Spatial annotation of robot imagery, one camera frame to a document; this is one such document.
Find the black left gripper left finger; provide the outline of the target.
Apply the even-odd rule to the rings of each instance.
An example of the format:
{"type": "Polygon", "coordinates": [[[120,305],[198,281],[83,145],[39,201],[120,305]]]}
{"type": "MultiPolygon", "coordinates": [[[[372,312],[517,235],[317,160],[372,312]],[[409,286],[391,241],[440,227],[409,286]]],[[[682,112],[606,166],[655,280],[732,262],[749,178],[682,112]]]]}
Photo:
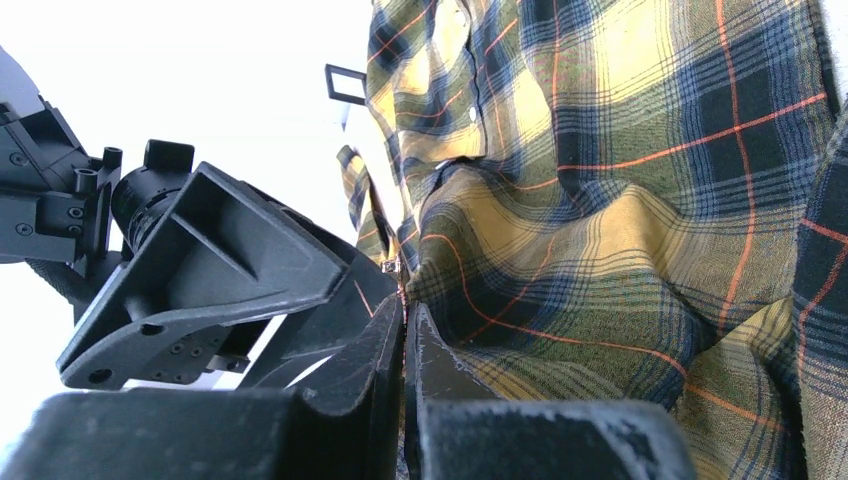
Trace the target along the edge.
{"type": "Polygon", "coordinates": [[[45,401],[5,479],[392,479],[403,307],[288,389],[134,389],[45,401]]]}

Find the black rectangular frame stand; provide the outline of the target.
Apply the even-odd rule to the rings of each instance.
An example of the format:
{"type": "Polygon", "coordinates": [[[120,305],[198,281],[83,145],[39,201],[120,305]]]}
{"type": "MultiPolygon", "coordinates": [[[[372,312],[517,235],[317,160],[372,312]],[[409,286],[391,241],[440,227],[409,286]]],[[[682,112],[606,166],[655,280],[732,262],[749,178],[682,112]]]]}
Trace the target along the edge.
{"type": "Polygon", "coordinates": [[[366,74],[341,66],[324,67],[328,98],[351,105],[365,105],[366,74]]]}

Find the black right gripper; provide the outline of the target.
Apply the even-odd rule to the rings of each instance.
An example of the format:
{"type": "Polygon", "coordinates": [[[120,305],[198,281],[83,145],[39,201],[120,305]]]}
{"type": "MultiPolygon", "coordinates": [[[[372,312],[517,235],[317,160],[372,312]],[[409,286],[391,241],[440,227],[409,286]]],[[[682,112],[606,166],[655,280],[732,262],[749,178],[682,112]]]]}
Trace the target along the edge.
{"type": "Polygon", "coordinates": [[[151,140],[123,175],[121,149],[89,155],[41,97],[31,109],[2,101],[1,261],[27,264],[76,316],[94,299],[58,359],[65,386],[188,385],[240,367],[221,353],[234,326],[324,304],[345,279],[338,255],[209,163],[158,221],[194,154],[151,140]]]}

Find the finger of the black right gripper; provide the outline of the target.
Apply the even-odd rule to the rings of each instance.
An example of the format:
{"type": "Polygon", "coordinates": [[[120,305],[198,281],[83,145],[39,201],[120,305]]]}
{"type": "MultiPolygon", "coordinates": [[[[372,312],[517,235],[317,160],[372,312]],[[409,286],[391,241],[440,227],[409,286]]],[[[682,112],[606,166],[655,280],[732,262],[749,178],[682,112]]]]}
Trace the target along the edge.
{"type": "Polygon", "coordinates": [[[394,279],[352,245],[264,193],[238,196],[270,224],[286,316],[239,386],[360,391],[396,382],[401,306],[394,279]]]}

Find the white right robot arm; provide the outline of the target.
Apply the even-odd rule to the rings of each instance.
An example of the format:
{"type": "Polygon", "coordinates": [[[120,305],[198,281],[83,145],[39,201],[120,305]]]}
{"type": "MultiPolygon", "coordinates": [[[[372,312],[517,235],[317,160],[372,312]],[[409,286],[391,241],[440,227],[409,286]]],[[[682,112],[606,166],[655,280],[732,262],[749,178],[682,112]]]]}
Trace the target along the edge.
{"type": "Polygon", "coordinates": [[[347,242],[213,165],[147,143],[141,167],[86,152],[23,68],[1,57],[1,259],[74,309],[64,385],[331,389],[391,359],[388,277],[347,242]]]}

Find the yellow plaid flannel shirt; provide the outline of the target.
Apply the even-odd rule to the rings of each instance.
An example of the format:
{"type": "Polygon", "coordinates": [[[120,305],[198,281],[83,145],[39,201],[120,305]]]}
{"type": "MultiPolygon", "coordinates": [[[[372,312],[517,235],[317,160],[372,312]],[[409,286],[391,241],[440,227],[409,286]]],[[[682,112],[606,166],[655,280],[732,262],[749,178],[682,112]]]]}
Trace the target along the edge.
{"type": "Polygon", "coordinates": [[[357,248],[505,399],[700,479],[847,475],[847,113],[816,1],[375,1],[357,248]]]}

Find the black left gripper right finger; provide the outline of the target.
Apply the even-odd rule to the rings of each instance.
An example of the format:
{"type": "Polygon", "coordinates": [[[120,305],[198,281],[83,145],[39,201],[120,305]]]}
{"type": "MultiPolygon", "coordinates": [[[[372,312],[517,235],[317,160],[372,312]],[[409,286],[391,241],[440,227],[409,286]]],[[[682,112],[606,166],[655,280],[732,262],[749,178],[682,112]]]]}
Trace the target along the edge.
{"type": "Polygon", "coordinates": [[[406,334],[412,479],[693,479],[682,432],[630,400],[508,401],[461,365],[423,304],[406,334]]]}

